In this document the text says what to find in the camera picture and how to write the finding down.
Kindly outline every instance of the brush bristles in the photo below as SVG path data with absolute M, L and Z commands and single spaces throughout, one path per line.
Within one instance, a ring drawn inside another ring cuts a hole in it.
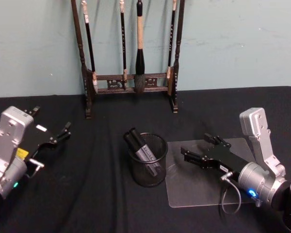
M 146 86 L 146 77 L 144 74 L 141 75 L 136 75 L 134 78 L 134 82 L 135 82 L 135 92 L 138 94 L 143 93 L 143 91 L 145 90 L 145 86 Z

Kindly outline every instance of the brush rack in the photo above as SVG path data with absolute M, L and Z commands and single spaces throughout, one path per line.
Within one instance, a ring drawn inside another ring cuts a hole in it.
M 167 82 L 167 86 L 158 86 L 158 79 L 167 79 L 166 73 L 155 73 L 145 74 L 145 90 L 144 92 L 164 92 L 169 96 L 170 104 L 173 113 L 178 112 L 177 104 L 177 83 L 178 83 L 178 72 L 179 72 L 179 56 L 180 56 L 180 45 L 182 39 L 182 28 L 184 18 L 184 5 L 185 0 L 178 0 L 180 2 L 179 15 L 178 15 L 178 28 L 177 28 L 177 39 L 176 39 L 176 51 L 175 51 L 175 62 L 171 67 L 170 79 Z M 95 99 L 95 95 L 105 94 L 122 94 L 122 93 L 134 93 L 133 87 L 127 87 L 124 89 L 123 74 L 120 75 L 97 75 L 98 81 L 107 81 L 107 88 L 99 88 L 98 93 L 94 91 L 92 82 L 92 71 L 86 67 L 85 55 L 83 51 L 82 34 L 79 22 L 79 15 L 77 11 L 76 0 L 71 0 L 73 21 L 76 31 L 77 43 L 80 52 L 81 71 L 82 79 L 84 84 L 85 94 L 85 117 L 90 119 L 92 117 L 92 105 Z M 127 80 L 133 80 L 135 75 L 127 75 Z

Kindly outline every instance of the wall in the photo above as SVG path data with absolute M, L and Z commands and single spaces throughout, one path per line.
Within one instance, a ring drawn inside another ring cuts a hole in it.
M 88 0 L 98 74 L 122 73 L 118 2 Z M 172 0 L 143 2 L 146 72 L 163 72 Z M 129 73 L 135 8 L 136 0 L 126 0 Z M 179 90 L 273 85 L 291 85 L 291 0 L 186 0 Z M 0 1 L 0 97 L 82 92 L 70 1 Z

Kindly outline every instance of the white sticker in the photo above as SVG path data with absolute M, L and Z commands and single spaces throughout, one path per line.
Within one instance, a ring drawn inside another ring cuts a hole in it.
M 45 132 L 47 130 L 46 128 L 44 128 L 41 125 L 37 125 L 36 128 L 39 129 L 39 130 L 41 130 L 41 131 L 43 131 L 43 132 Z
M 221 169 L 222 171 L 228 172 L 228 169 L 227 169 L 226 167 L 222 166 L 222 165 L 220 165 L 220 169 Z

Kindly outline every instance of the cable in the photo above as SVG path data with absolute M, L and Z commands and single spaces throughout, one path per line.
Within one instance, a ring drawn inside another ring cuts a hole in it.
M 220 178 L 222 181 L 225 181 L 225 182 L 229 183 L 231 186 L 233 186 L 233 187 L 235 188 L 237 194 L 238 194 L 238 197 L 239 197 L 239 203 L 238 203 L 237 209 L 236 209 L 234 212 L 227 212 L 227 211 L 225 210 L 225 208 L 224 208 L 224 203 L 223 203 L 223 202 L 224 202 L 224 199 L 225 199 L 225 196 L 226 196 L 226 193 L 227 193 L 227 189 L 225 190 L 225 192 L 224 192 L 224 194 L 223 194 L 223 196 L 222 196 L 222 199 L 221 199 L 221 206 L 222 206 L 222 209 L 223 209 L 224 213 L 226 213 L 226 214 L 228 214 L 228 215 L 234 215 L 234 214 L 236 214 L 236 213 L 239 211 L 239 209 L 240 209 L 240 207 L 241 207 L 241 205 L 242 205 L 242 197 L 241 197 L 241 193 L 240 193 L 239 189 L 236 187 L 236 185 L 234 185 L 234 184 L 229 180 L 229 177 L 231 177 L 232 175 L 233 175 L 232 172 L 228 172 L 227 174 L 225 174 L 224 176 L 222 176 L 222 177 Z

